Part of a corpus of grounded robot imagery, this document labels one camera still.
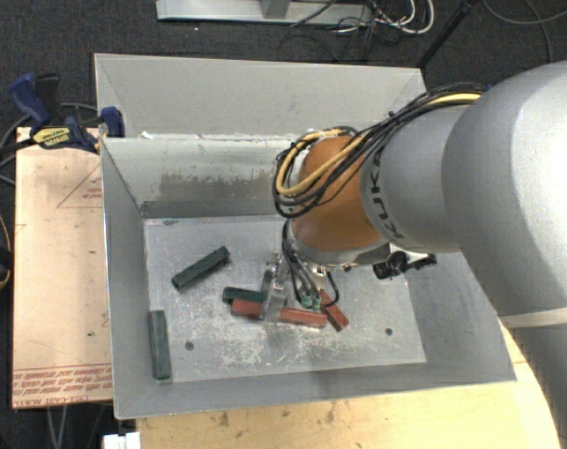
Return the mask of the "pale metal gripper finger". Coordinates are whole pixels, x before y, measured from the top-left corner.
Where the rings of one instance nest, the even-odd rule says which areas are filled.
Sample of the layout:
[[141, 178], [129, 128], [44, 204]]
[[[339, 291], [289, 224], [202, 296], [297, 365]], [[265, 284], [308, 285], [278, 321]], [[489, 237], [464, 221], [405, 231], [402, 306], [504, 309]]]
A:
[[276, 324], [287, 303], [287, 291], [283, 286], [271, 287], [264, 292], [264, 296], [265, 299], [262, 303], [263, 322], [266, 324]]
[[283, 293], [285, 291], [286, 263], [281, 255], [274, 255], [266, 264], [263, 274], [263, 291]]

